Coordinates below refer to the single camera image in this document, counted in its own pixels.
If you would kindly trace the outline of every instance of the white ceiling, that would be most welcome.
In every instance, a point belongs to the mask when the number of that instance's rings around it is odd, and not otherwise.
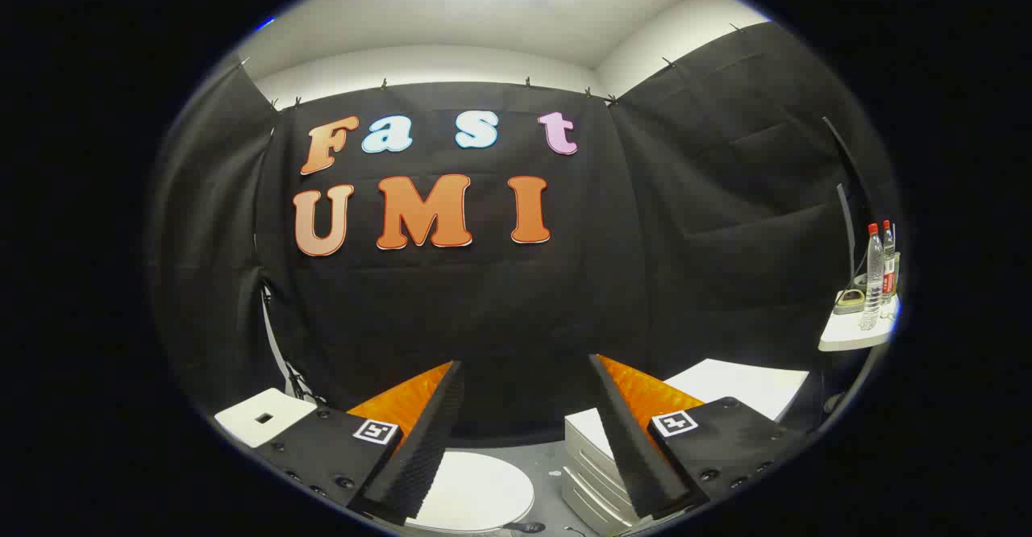
[[[340,54],[397,45],[509,50],[595,68],[683,0],[302,0],[239,48],[255,80]]]

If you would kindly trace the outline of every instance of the white paper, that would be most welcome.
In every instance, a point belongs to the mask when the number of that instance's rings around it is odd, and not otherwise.
[[[808,372],[777,370],[704,359],[684,372],[665,380],[667,384],[703,402],[735,397],[749,408],[780,421],[792,406]],[[567,420],[605,455],[613,457],[602,418],[594,408],[571,414]]]

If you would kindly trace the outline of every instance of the black curtain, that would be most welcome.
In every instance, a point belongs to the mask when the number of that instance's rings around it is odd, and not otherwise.
[[[168,213],[152,232],[164,253],[156,268],[174,270],[156,283],[159,319],[179,329],[171,355],[214,410],[282,383],[253,321],[259,282],[273,292],[284,355],[335,407],[463,360],[456,444],[561,438],[562,417],[594,404],[591,352],[658,378],[705,357],[815,371],[832,298],[848,280],[836,185],[865,203],[869,194],[879,220],[899,217],[888,159],[859,104],[770,23],[716,38],[609,106],[543,88],[422,84],[277,115],[250,82],[233,86],[246,101],[229,94],[235,78],[246,75],[229,71],[226,93],[211,93],[226,114],[199,115],[193,128],[218,134],[173,136],[178,169],[164,166],[158,202]],[[491,147],[455,144],[455,119],[471,109],[497,115]],[[552,112],[573,122],[576,154],[546,144],[537,118]],[[362,152],[369,124],[393,115],[412,120],[412,146]],[[349,116],[360,126],[335,163],[300,176],[310,130]],[[471,179],[473,244],[379,250],[379,181],[410,177],[425,198],[448,173]],[[510,239],[507,181],[516,176],[548,183],[547,243]],[[294,244],[291,200],[320,191],[316,231],[325,234],[325,192],[340,184],[355,188],[346,243],[309,257]]]
[[[207,414],[283,386],[252,240],[258,168],[277,119],[239,60],[226,59],[176,118],[149,187],[151,306],[184,391]]]

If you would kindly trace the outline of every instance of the black foam pad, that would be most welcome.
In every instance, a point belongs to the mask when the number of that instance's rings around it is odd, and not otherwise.
[[[461,368],[452,361],[405,444],[363,493],[365,499],[408,517],[419,514],[462,404]]]
[[[598,410],[602,428],[613,449],[616,468],[635,513],[643,517],[685,499],[689,493],[688,485],[639,428],[599,356],[590,354],[588,361],[599,376],[601,393]]]

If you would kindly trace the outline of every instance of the white shelf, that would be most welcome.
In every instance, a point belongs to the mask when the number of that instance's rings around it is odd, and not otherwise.
[[[842,291],[835,295],[837,302]],[[825,326],[824,334],[820,335],[820,343],[817,349],[821,351],[847,351],[862,348],[870,348],[889,341],[893,327],[896,326],[896,315],[899,312],[899,295],[893,294],[886,304],[890,308],[890,317],[878,317],[878,322],[874,327],[864,330],[860,328],[860,318],[863,312],[848,313],[845,315],[832,314],[828,318],[828,325]]]

